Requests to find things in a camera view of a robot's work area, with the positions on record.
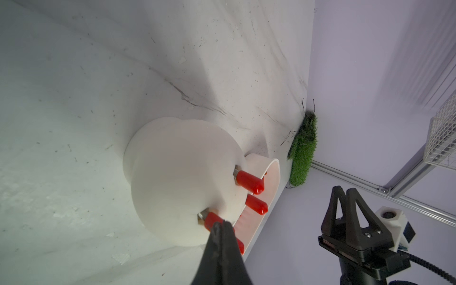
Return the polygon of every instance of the artificial grass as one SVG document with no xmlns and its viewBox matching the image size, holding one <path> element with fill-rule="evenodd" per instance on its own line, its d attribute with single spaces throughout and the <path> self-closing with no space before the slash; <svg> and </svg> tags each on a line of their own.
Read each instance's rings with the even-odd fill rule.
<svg viewBox="0 0 456 285">
<path fill-rule="evenodd" d="M 302 125 L 288 151 L 288 159 L 293 160 L 290 174 L 291 185 L 299 186 L 306 181 L 316 143 L 316 115 L 315 112 L 306 111 Z"/>
</svg>

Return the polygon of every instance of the wire mesh basket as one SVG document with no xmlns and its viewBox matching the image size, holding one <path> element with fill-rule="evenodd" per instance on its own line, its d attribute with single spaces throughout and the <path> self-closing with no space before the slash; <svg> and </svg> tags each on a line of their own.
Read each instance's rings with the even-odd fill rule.
<svg viewBox="0 0 456 285">
<path fill-rule="evenodd" d="M 424 161 L 456 170 L 456 90 L 430 121 Z"/>
</svg>

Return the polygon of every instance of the marble surface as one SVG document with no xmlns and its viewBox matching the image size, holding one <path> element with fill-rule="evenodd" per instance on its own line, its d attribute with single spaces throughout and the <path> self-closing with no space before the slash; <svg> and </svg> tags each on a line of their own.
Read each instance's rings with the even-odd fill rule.
<svg viewBox="0 0 456 285">
<path fill-rule="evenodd" d="M 189 284 L 203 249 L 142 226 L 126 145 L 159 117 L 214 122 L 245 154 L 280 160 L 280 194 L 313 10 L 298 0 L 0 1 L 2 284 Z"/>
</svg>

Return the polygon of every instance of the black cable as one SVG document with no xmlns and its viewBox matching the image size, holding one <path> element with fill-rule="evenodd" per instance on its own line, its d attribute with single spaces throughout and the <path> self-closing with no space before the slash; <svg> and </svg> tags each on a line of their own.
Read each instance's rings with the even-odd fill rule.
<svg viewBox="0 0 456 285">
<path fill-rule="evenodd" d="M 409 281 L 395 280 L 395 281 L 391 281 L 389 283 L 389 285 L 418 285 L 418 284 L 413 283 L 413 282 L 409 282 Z"/>
<path fill-rule="evenodd" d="M 409 257 L 410 257 L 410 261 L 413 261 L 416 264 L 419 264 L 419 265 L 429 269 L 430 271 L 432 271 L 435 274 L 439 275 L 440 277 L 444 278 L 445 280 L 447 280 L 451 284 L 456 285 L 456 278 L 454 278 L 450 274 L 446 273 L 442 269 L 438 268 L 437 266 L 433 265 L 432 263 L 429 263 L 429 262 L 427 262 L 424 259 L 421 259 L 421 258 L 419 258 L 417 256 L 414 256 L 413 254 L 410 254 L 410 253 L 402 251 L 402 250 L 398 250 L 398 252 L 404 253 L 404 254 L 408 254 Z"/>
</svg>

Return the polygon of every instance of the white floor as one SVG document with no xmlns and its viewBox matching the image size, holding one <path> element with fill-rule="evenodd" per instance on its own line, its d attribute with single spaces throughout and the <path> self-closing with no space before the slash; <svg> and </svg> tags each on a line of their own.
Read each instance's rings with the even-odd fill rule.
<svg viewBox="0 0 456 285">
<path fill-rule="evenodd" d="M 0 1 L 2 284 L 189 284 L 202 248 L 136 216 L 125 147 L 162 116 L 277 157 L 306 101 L 313 1 Z"/>
<path fill-rule="evenodd" d="M 306 184 L 284 190 L 245 262 L 254 284 L 340 284 L 339 258 L 320 247 L 317 239 L 321 235 L 320 227 L 328 209 L 331 190 L 337 185 L 345 191 L 353 187 L 345 181 L 311 169 Z M 365 190 L 358 191 L 374 212 L 382 206 L 403 210 L 416 232 L 409 252 L 455 275 L 454 228 Z M 358 217 L 361 226 L 367 226 L 360 212 Z M 393 280 L 406 280 L 420 285 L 449 284 L 416 263 L 387 278 L 388 282 Z"/>
</svg>

